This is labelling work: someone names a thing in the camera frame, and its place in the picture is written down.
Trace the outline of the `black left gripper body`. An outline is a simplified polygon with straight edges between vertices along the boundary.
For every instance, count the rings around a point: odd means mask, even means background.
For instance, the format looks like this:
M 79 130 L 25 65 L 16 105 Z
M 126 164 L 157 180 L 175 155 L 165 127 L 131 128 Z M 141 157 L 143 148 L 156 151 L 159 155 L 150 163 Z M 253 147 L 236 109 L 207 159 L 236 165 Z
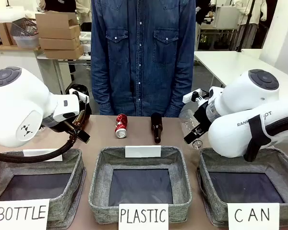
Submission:
M 48 116 L 42 120 L 42 125 L 57 133 L 66 132 L 68 134 L 74 134 L 75 126 L 72 124 L 72 122 L 75 118 L 76 116 L 71 116 L 64 121 L 58 122 L 55 121 L 52 116 Z

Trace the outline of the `large clear plastic bottle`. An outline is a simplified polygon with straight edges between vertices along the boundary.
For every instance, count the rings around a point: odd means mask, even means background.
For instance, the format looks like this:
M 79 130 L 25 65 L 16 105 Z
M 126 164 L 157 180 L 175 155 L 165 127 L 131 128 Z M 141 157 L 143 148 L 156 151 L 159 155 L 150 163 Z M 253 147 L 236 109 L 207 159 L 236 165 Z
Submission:
M 189 132 L 193 131 L 193 129 L 199 124 L 193 115 L 194 112 L 190 109 L 181 111 L 179 115 L 183 137 L 185 137 Z M 202 147 L 203 142 L 197 138 L 193 143 L 187 145 L 199 150 Z

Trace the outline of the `brown glass bottle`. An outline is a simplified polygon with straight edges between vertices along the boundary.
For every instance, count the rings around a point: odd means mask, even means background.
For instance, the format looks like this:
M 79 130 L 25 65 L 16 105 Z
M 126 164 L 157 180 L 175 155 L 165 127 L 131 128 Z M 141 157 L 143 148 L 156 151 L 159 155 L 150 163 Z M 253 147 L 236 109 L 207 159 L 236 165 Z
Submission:
M 73 124 L 74 128 L 81 129 L 85 125 L 86 120 L 87 120 L 86 111 L 81 110 L 79 112 L 79 114 L 77 115 L 77 117 L 72 122 L 72 124 Z
M 151 115 L 151 130 L 154 135 L 154 142 L 159 144 L 161 142 L 161 133 L 163 131 L 161 114 L 153 113 Z

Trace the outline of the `crushed red can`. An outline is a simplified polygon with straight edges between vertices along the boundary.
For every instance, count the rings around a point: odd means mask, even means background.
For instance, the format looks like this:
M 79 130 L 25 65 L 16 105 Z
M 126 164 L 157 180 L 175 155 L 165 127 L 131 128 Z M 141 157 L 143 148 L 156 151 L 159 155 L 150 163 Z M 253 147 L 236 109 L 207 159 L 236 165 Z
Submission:
M 118 138 L 125 138 L 127 136 L 128 118 L 125 114 L 119 114 L 116 118 L 115 134 Z

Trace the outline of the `grey fabric basket plastic label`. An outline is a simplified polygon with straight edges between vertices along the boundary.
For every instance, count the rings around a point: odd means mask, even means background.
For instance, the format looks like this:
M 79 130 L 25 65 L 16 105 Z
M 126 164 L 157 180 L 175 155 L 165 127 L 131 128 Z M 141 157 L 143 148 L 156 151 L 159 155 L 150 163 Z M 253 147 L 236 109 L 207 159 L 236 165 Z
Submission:
M 88 203 L 99 224 L 119 221 L 119 204 L 168 204 L 170 223 L 187 220 L 192 191 L 186 162 L 175 146 L 160 157 L 127 158 L 125 147 L 103 148 L 97 157 Z

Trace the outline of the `grey fabric basket can label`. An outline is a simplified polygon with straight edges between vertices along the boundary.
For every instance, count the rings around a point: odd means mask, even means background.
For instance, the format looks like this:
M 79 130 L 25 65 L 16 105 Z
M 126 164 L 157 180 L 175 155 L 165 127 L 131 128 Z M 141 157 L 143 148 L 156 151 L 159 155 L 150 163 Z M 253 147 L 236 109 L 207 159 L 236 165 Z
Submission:
M 197 179 L 214 226 L 228 226 L 228 203 L 279 203 L 279 224 L 288 226 L 288 156 L 283 151 L 262 149 L 255 161 L 247 162 L 205 148 L 200 152 Z

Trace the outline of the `grey mesh basket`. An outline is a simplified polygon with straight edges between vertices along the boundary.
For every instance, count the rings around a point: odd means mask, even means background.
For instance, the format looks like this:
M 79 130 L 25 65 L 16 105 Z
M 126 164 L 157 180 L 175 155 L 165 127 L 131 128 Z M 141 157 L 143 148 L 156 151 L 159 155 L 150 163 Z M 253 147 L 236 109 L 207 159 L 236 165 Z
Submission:
M 27 19 L 21 18 L 12 22 L 11 35 L 15 37 L 31 37 L 38 34 L 36 23 Z

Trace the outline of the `black backpack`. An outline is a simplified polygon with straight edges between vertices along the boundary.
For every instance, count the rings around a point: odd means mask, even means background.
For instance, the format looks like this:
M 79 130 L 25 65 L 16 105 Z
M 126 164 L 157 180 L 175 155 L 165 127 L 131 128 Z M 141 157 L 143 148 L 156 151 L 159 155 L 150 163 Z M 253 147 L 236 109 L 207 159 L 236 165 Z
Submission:
M 71 84 L 66 90 L 66 94 L 70 94 L 70 89 L 74 89 L 78 91 L 78 94 L 83 93 L 87 96 L 89 96 L 89 91 L 88 88 L 85 85 L 74 83 Z M 80 106 L 80 111 L 84 110 L 84 101 L 79 99 L 79 106 Z M 86 115 L 92 115 L 92 110 L 89 104 L 89 99 L 87 99 L 87 104 L 86 104 Z

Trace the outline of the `flat cardboard box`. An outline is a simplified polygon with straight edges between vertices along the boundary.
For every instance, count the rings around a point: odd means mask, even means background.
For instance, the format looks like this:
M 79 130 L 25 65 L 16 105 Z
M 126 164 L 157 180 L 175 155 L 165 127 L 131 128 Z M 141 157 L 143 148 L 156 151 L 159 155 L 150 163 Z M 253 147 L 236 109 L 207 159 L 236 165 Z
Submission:
M 84 53 L 83 45 L 79 45 L 75 50 L 44 50 L 47 58 L 50 59 L 78 59 Z
M 39 44 L 44 50 L 75 50 L 80 46 L 78 37 L 73 39 L 39 38 Z

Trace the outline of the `person in denim shirt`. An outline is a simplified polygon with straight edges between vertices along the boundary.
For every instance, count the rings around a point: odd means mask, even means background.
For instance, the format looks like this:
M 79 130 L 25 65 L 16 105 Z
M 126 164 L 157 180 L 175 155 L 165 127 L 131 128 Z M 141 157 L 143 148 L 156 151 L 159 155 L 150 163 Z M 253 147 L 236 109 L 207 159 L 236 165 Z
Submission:
M 165 117 L 175 65 L 194 54 L 195 0 L 91 4 L 91 53 L 108 63 L 114 115 Z

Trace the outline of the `clear plastic tub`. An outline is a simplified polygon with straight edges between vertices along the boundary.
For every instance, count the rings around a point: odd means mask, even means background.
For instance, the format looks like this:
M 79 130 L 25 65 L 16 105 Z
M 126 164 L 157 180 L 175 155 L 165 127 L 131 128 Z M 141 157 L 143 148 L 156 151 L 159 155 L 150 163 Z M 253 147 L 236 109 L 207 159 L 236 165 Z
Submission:
M 39 46 L 39 36 L 14 36 L 17 46 L 19 48 L 36 48 Z

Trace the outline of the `white paper sign BOTTLE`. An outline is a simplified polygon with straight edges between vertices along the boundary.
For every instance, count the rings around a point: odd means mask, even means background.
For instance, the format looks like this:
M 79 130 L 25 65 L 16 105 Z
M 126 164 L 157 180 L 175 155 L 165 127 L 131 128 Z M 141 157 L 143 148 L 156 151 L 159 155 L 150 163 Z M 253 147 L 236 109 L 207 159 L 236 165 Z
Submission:
M 47 230 L 49 199 L 0 201 L 0 230 Z

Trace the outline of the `open cardboard box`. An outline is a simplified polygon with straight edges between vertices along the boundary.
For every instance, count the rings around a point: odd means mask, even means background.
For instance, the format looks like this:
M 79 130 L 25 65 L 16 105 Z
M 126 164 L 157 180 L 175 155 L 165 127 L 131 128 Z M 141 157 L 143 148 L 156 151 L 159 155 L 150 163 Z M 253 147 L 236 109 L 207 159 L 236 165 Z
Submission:
M 36 14 L 40 38 L 74 39 L 80 36 L 80 26 L 74 12 L 52 12 Z

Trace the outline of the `white machine box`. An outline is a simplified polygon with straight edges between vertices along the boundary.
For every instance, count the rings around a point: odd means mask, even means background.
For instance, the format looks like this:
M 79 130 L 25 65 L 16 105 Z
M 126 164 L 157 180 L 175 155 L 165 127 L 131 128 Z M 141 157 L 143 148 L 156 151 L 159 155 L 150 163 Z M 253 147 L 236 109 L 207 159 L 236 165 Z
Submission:
M 235 6 L 216 7 L 213 27 L 216 29 L 237 29 L 239 14 Z

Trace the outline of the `background person in white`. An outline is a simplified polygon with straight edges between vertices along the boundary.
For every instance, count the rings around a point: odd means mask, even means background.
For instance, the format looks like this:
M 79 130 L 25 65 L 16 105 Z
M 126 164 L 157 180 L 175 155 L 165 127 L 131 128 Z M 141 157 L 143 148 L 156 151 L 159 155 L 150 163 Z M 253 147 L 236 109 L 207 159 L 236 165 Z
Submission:
M 259 21 L 264 22 L 267 19 L 266 0 L 255 0 L 253 9 L 251 11 L 252 2 L 253 0 L 235 0 L 235 7 L 240 13 L 238 20 L 239 29 L 235 40 L 236 50 L 238 47 L 241 47 L 242 49 L 251 48 L 257 32 Z M 246 22 L 249 15 L 251 15 L 251 18 L 249 20 L 243 44 L 241 44 L 241 39 L 245 31 Z

